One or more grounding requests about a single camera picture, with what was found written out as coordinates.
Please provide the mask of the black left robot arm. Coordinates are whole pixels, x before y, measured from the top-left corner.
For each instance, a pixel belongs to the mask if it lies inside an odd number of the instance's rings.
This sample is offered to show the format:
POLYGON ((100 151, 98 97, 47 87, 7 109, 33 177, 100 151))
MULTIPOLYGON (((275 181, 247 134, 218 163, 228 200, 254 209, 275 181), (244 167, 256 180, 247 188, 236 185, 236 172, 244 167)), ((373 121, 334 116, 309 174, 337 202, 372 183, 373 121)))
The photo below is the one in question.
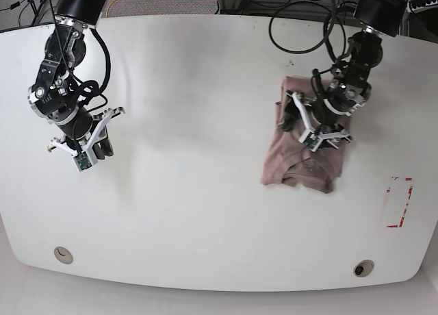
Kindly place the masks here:
POLYGON ((362 30, 349 37, 346 50, 335 56, 329 42, 333 18, 347 7, 334 9, 324 22, 324 42, 333 61, 333 76, 329 86, 322 84, 321 72, 313 70, 311 90, 307 96, 298 90, 287 90, 283 119, 280 127, 290 131, 297 123, 303 124, 298 139, 310 151, 320 148, 338 149, 342 141, 350 142, 352 136, 341 122, 370 99, 372 87, 368 77, 372 68, 383 58, 382 37, 398 33, 409 0, 359 0, 350 9, 362 24, 362 30))

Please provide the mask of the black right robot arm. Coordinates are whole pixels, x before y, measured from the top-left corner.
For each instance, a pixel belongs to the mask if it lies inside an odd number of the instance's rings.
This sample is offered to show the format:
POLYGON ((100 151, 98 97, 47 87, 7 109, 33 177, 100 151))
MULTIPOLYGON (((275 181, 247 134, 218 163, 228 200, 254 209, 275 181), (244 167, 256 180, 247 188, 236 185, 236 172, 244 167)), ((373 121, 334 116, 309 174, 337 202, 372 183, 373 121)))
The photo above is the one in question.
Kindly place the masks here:
POLYGON ((63 133, 53 138, 48 150, 61 149, 73 159, 77 169, 84 171, 105 158, 112 157, 107 124, 124 113, 124 108, 95 107, 96 114, 87 106, 91 100, 104 97, 110 81, 109 50, 96 30, 101 11, 107 0, 59 0, 52 5, 54 30, 44 47, 44 60, 27 100, 32 110, 63 133), (105 58, 102 83, 81 81, 74 70, 86 55, 84 30, 89 29, 101 46, 105 58))

